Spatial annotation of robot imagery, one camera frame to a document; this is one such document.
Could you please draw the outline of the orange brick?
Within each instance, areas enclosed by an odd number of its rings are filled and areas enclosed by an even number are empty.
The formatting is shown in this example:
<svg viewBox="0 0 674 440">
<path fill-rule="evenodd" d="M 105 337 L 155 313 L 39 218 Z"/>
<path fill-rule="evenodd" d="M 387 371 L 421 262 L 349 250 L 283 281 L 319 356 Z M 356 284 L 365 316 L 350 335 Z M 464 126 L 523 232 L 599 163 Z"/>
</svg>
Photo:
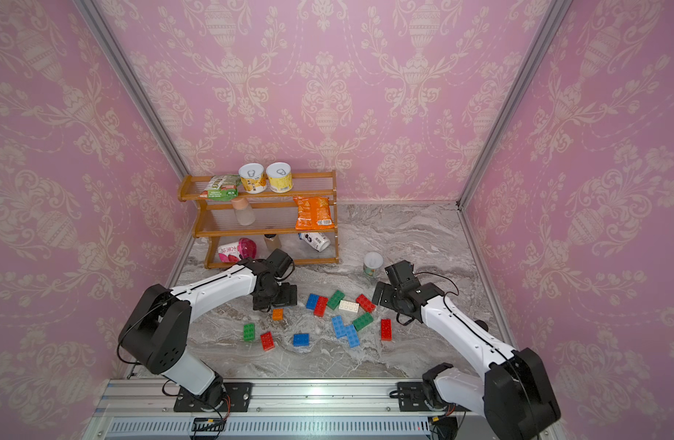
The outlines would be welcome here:
<svg viewBox="0 0 674 440">
<path fill-rule="evenodd" d="M 277 308 L 272 311 L 272 319 L 275 322 L 281 322 L 284 320 L 285 312 L 283 308 Z"/>
</svg>

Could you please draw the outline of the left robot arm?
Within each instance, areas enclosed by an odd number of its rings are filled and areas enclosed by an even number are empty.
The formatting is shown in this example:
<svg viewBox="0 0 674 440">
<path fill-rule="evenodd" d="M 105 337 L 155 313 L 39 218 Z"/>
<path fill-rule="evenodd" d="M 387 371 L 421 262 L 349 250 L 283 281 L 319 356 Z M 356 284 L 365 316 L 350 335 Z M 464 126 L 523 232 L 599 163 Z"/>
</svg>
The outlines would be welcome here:
<svg viewBox="0 0 674 440">
<path fill-rule="evenodd" d="M 268 313 L 298 304 L 298 287 L 287 279 L 295 262 L 285 251 L 242 260 L 198 282 L 146 288 L 118 336 L 117 353 L 132 364 L 179 386 L 208 410 L 227 409 L 224 379 L 188 347 L 192 326 L 235 301 Z"/>
</svg>

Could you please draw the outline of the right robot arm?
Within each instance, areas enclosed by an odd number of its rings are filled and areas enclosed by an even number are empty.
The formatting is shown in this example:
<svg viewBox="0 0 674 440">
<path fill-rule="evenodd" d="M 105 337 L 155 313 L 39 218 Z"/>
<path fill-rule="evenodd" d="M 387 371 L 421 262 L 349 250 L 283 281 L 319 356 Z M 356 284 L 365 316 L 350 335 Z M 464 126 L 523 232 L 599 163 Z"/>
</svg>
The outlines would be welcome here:
<svg viewBox="0 0 674 440">
<path fill-rule="evenodd" d="M 421 283 L 412 263 L 401 260 L 386 267 L 386 275 L 387 282 L 376 284 L 373 301 L 437 332 L 475 371 L 468 375 L 441 363 L 423 374 L 415 392 L 399 390 L 401 401 L 422 399 L 432 410 L 478 414 L 500 439 L 533 439 L 560 421 L 560 405 L 534 350 L 515 349 L 491 335 L 445 291 Z"/>
</svg>

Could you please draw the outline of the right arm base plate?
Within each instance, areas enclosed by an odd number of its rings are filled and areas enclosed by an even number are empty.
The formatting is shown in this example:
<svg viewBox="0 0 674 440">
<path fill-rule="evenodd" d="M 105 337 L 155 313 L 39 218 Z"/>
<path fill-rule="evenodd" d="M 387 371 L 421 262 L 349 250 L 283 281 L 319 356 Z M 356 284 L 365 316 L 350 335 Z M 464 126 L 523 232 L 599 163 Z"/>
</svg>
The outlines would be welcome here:
<svg viewBox="0 0 674 440">
<path fill-rule="evenodd" d="M 397 388 L 389 392 L 391 399 L 398 401 L 401 412 L 465 412 L 468 408 L 456 403 L 446 403 L 434 386 L 422 381 L 400 381 Z"/>
</svg>

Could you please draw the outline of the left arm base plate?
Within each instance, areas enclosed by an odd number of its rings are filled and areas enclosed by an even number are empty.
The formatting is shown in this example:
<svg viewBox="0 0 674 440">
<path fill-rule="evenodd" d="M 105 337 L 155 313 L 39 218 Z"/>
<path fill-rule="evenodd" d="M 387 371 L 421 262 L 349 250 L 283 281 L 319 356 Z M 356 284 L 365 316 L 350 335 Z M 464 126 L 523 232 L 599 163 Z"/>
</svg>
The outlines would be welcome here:
<svg viewBox="0 0 674 440">
<path fill-rule="evenodd" d="M 254 385 L 251 382 L 230 381 L 224 383 L 224 388 L 230 401 L 230 413 L 247 413 Z M 205 403 L 201 403 L 183 387 L 179 388 L 173 411 L 175 413 L 214 413 L 212 408 Z"/>
</svg>

